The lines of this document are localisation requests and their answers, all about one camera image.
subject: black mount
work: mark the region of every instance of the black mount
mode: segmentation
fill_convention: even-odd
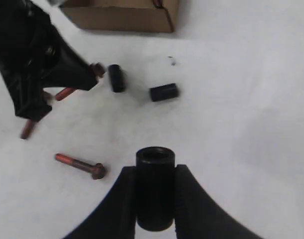
[[[15,115],[34,122],[51,110],[43,88],[90,90],[91,67],[63,40],[50,17],[30,0],[0,0],[0,73]]]

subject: bolt head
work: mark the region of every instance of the bolt head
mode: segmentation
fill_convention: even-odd
[[[104,74],[106,73],[106,69],[100,63],[91,64],[90,67],[94,74],[99,78],[103,78]]]
[[[103,179],[106,174],[107,170],[101,163],[97,163],[92,169],[92,178],[94,180]]]

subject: hex head bolt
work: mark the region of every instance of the hex head bolt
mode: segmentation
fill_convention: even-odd
[[[60,153],[55,155],[55,159],[61,163],[70,165],[87,173],[91,173],[94,180],[103,179],[107,173],[107,170],[101,163],[97,163],[93,166]]]

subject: hole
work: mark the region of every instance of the hole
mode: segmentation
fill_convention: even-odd
[[[169,156],[168,153],[157,152],[157,151],[143,153],[143,157],[148,160],[165,159],[165,158],[168,158],[168,156]]]

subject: black clamp jaw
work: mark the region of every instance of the black clamp jaw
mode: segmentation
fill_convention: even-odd
[[[137,153],[114,186],[65,239],[134,239],[135,225],[159,232],[175,221],[178,239],[261,239],[223,211],[186,165],[175,168],[173,151],[151,147]]]

